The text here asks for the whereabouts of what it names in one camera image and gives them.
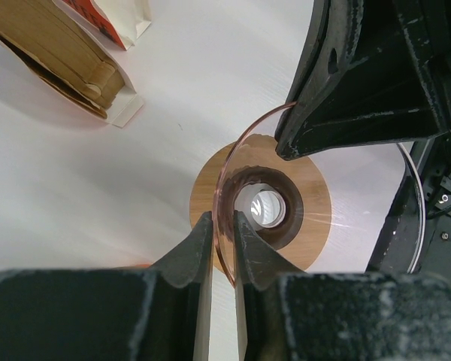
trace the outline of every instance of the transparent acrylic ring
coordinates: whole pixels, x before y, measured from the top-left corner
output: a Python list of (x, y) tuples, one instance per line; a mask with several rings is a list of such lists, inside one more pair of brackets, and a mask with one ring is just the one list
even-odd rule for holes
[[(320, 172), (311, 161), (306, 166), (304, 166), (304, 159), (282, 161), (274, 151), (277, 144), (274, 140), (277, 124), (282, 114), (294, 105), (294, 102), (281, 105), (251, 124), (235, 142), (219, 172), (213, 196), (213, 239), (222, 270), (232, 286), (235, 285), (234, 209), (244, 211), (251, 225), (263, 239), (265, 237), (262, 234), (281, 238), (276, 244), (265, 239), (277, 250), (285, 247), (280, 250), (280, 253), (290, 247), (288, 242), (291, 242), (295, 236), (297, 238), (304, 236), (301, 234), (304, 227), (316, 232), (313, 238), (319, 234), (325, 235), (323, 243), (327, 240), (332, 222), (327, 209), (328, 207), (331, 209), (331, 203), (328, 199), (327, 187), (323, 187), (325, 190), (321, 188), (321, 181), (324, 180), (319, 179)], [(425, 201), (421, 180), (410, 154), (402, 144), (397, 146), (406, 163), (407, 172), (413, 179), (417, 199), (418, 237), (414, 246), (414, 255), (407, 270), (413, 272), (417, 267), (424, 239)], [(282, 168), (279, 167), (281, 171), (277, 171), (275, 166), (279, 162), (284, 165)], [(268, 185), (274, 182), (277, 192)], [(297, 189), (292, 190), (293, 185), (287, 189), (288, 182), (311, 185), (306, 189), (307, 192), (302, 193)], [(284, 211), (284, 205), (286, 203), (288, 206), (293, 205), (295, 197), (302, 197), (304, 209), (295, 208), (295, 213)], [(280, 233), (281, 227), (287, 230)], [(312, 258), (317, 257), (323, 245), (318, 244), (317, 247), (312, 247), (305, 253), (311, 253)]]

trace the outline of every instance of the orange packaging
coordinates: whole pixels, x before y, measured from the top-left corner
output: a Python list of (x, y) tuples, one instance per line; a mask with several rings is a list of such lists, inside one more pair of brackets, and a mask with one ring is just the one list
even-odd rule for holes
[(91, 0), (62, 0), (85, 20), (94, 25), (103, 35), (111, 39), (115, 44), (126, 50), (126, 46), (120, 40), (115, 28), (93, 6)]

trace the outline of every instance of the wooden washer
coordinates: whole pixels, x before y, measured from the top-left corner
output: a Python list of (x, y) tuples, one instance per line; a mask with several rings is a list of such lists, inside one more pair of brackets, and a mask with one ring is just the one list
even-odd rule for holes
[[(232, 177), (239, 169), (260, 165), (282, 172), (294, 183), (302, 198), (303, 220), (293, 240), (278, 252), (298, 268), (307, 270), (327, 242), (331, 228), (331, 199), (325, 180), (312, 160), (302, 157), (286, 162), (276, 154), (276, 144), (269, 135), (251, 135), (229, 163), (228, 174)], [(234, 143), (219, 150), (199, 173), (190, 197), (191, 226), (205, 211), (212, 209), (217, 178), (233, 146)], [(215, 252), (213, 264), (222, 270)]]

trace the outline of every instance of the white surface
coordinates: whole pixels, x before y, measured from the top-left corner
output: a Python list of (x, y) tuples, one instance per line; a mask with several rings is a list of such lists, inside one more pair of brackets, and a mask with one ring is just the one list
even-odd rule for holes
[(126, 49), (136, 44), (150, 25), (147, 0), (93, 0), (92, 5), (112, 24)]
[(328, 185), (332, 220), (328, 241), (307, 271), (364, 272), (403, 178), (403, 157), (394, 144), (384, 144), (327, 150), (311, 159)]
[[(158, 259), (189, 233), (203, 164), (284, 102), (312, 1), (150, 5), (137, 47), (110, 47), (146, 101), (124, 129), (71, 106), (0, 48), (0, 269)], [(238, 358), (234, 306), (215, 270), (211, 360)]]

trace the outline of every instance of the white backdrop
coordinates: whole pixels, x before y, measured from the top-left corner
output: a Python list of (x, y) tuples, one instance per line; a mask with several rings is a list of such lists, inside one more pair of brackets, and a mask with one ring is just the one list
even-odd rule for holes
[[(182, 240), (203, 164), (285, 101), (312, 4), (150, 0), (153, 24), (137, 47), (109, 46), (146, 102), (124, 129), (71, 105), (0, 47), (0, 269), (134, 265)], [(351, 174), (395, 151), (354, 152), (360, 160)], [(331, 194), (355, 199), (354, 182), (344, 185), (344, 163), (335, 159), (343, 173), (332, 176), (339, 186)], [(393, 179), (386, 208), (402, 176), (398, 159), (375, 175)], [(315, 161), (327, 173), (327, 156)], [(369, 186), (362, 188), (372, 193)], [(349, 203), (333, 199), (333, 208), (350, 211)], [(382, 224), (380, 213), (358, 207)], [(345, 237), (343, 220), (334, 221), (335, 237)], [(350, 230), (357, 241), (379, 232)], [(320, 262), (315, 271), (327, 268)], [(217, 270), (213, 283), (210, 359), (230, 361), (238, 358), (234, 293)]]

